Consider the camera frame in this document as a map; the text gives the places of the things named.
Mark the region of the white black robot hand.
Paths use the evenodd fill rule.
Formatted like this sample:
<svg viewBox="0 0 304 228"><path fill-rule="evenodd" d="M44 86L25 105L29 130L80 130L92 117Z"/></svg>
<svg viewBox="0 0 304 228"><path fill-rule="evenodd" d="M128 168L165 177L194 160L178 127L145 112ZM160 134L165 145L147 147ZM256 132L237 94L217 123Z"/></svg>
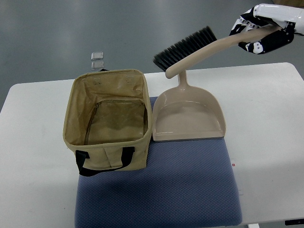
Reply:
<svg viewBox="0 0 304 228"><path fill-rule="evenodd" d="M290 44L295 34L304 34L304 10L275 4L256 5L239 16L230 35L270 26L277 30L254 42L242 41L238 46L250 53L266 54Z"/></svg>

